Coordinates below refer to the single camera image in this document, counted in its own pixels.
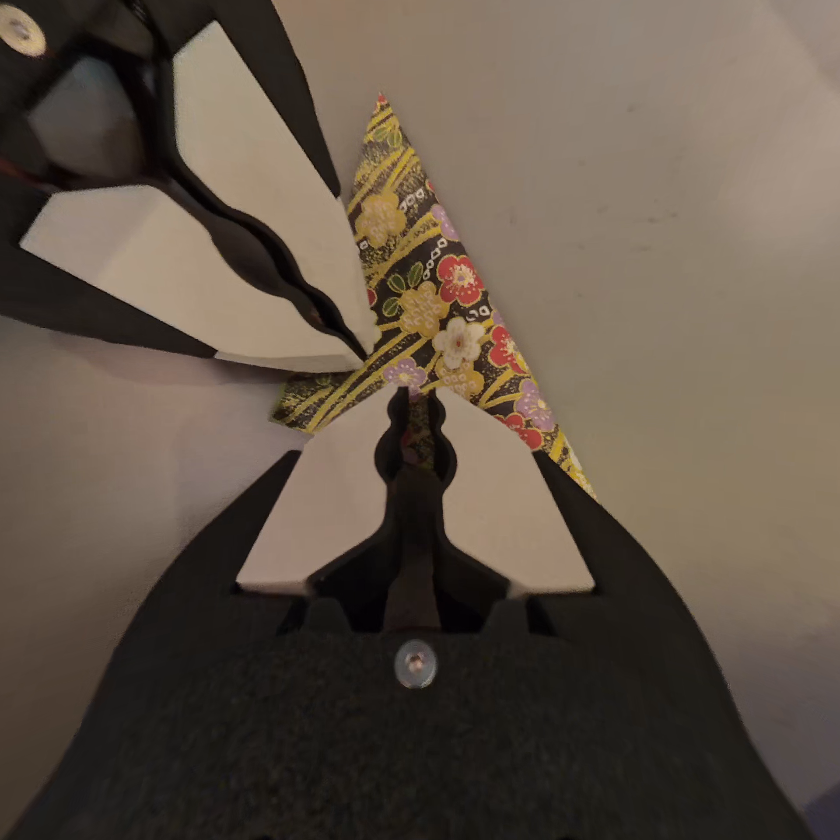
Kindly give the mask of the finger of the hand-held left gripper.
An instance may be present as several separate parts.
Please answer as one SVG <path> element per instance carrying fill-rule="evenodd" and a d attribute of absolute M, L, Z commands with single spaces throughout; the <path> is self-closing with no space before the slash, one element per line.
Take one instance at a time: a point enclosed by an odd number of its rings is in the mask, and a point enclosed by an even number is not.
<path fill-rule="evenodd" d="M 209 345 L 220 360 L 298 372 L 362 366 L 341 338 L 306 323 L 288 299 L 236 274 L 205 228 L 160 190 L 57 193 L 19 244 Z"/>
<path fill-rule="evenodd" d="M 173 81 L 175 143 L 186 166 L 215 197 L 279 236 L 302 278 L 337 306 L 369 355 L 373 317 L 341 200 L 220 23 L 176 53 Z"/>

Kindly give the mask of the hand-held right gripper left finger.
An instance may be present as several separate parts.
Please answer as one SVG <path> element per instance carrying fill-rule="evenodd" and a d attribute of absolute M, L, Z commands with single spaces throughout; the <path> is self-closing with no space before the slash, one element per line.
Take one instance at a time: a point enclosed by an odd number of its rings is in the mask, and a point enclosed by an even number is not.
<path fill-rule="evenodd" d="M 351 626 L 384 627 L 400 568 L 389 485 L 402 466 L 404 390 L 384 387 L 306 444 L 238 572 L 243 592 L 332 598 Z"/>

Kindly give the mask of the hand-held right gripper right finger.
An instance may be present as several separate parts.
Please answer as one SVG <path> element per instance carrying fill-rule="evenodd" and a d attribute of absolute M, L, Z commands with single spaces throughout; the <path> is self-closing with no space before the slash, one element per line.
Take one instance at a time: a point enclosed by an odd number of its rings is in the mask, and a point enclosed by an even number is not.
<path fill-rule="evenodd" d="M 505 425 L 445 387 L 432 398 L 441 483 L 434 584 L 485 620 L 502 600 L 582 595 L 595 582 L 536 454 Z"/>

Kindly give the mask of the green floral origami paper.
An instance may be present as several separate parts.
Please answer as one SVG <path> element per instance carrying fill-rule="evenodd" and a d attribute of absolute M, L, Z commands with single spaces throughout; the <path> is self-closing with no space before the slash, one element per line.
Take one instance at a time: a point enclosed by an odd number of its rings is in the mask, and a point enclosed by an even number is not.
<path fill-rule="evenodd" d="M 346 208 L 373 318 L 357 370 L 292 374 L 270 418 L 314 435 L 385 385 L 424 402 L 439 387 L 502 422 L 595 497 L 396 116 L 379 94 Z"/>

